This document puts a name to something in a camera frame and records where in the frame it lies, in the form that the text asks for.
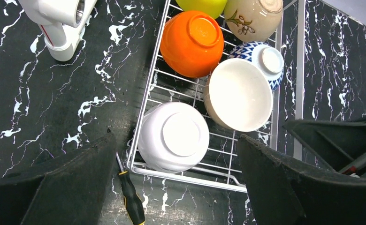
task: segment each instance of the bowl rim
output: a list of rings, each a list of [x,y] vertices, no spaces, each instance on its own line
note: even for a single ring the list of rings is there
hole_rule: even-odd
[[[257,71],[258,75],[260,75],[262,77],[260,79],[260,83],[261,83],[261,85],[264,86],[264,89],[266,89],[265,94],[266,94],[266,97],[270,99],[270,104],[269,104],[268,109],[267,109],[267,115],[268,116],[265,117],[265,119],[262,120],[261,123],[259,123],[260,125],[258,125],[258,126],[248,126],[248,127],[245,127],[245,129],[243,129],[243,127],[239,127],[236,124],[231,124],[231,123],[229,123],[229,121],[226,121],[226,118],[222,118],[220,116],[220,113],[218,113],[217,110],[214,108],[214,103],[216,101],[218,101],[218,100],[213,97],[213,93],[215,92],[214,87],[212,87],[213,80],[215,80],[215,78],[217,78],[218,76],[220,76],[221,73],[218,73],[218,72],[222,68],[223,65],[225,65],[227,63],[231,63],[233,61],[239,61],[241,63],[247,64],[249,67],[252,67],[255,71]],[[223,62],[221,62],[215,68],[215,70],[212,72],[212,74],[209,77],[209,79],[210,80],[209,80],[209,84],[208,84],[209,87],[208,88],[209,88],[209,99],[210,99],[210,103],[211,103],[211,106],[212,106],[213,111],[215,112],[216,116],[224,124],[226,124],[228,127],[230,127],[233,130],[237,130],[237,131],[241,131],[241,132],[251,132],[251,131],[255,131],[255,130],[261,128],[265,123],[267,123],[267,121],[270,118],[270,115],[272,113],[272,110],[273,110],[274,98],[273,98],[273,92],[272,92],[272,90],[270,88],[270,84],[269,84],[266,76],[264,75],[264,73],[259,68],[257,68],[255,65],[251,64],[249,61],[244,60],[244,59],[239,59],[239,58],[227,59],[227,60],[224,60]]]

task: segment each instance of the cream bowl with flower design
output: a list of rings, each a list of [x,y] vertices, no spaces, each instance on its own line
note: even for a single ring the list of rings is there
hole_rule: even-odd
[[[241,41],[266,41],[282,19],[282,0],[229,0],[224,18]]]

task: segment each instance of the white bowl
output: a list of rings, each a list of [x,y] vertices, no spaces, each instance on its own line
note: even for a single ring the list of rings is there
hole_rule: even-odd
[[[205,108],[219,125],[242,132],[261,128],[273,109],[273,94],[261,70],[243,59],[220,63],[208,78]]]
[[[177,173],[198,164],[208,145],[204,117],[188,104],[168,102],[146,112],[137,147],[152,169]]]

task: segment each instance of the screwdriver handle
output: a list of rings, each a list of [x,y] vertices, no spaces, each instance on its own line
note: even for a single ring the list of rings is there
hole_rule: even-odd
[[[133,225],[143,225],[145,223],[145,212],[142,200],[136,193],[135,186],[133,186],[130,180],[129,172],[127,170],[123,171],[118,176],[121,180],[122,194],[129,218],[132,220]]]

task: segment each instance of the flower design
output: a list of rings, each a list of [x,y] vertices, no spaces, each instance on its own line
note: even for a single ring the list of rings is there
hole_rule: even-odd
[[[248,32],[251,34],[255,33],[255,30],[250,26],[252,20],[247,22],[245,21],[245,18],[242,15],[238,15],[238,19],[236,19],[236,16],[237,16],[237,9],[236,12],[229,19],[226,19],[226,22],[232,22],[237,27],[240,27],[240,29],[238,29],[238,34],[246,35]]]

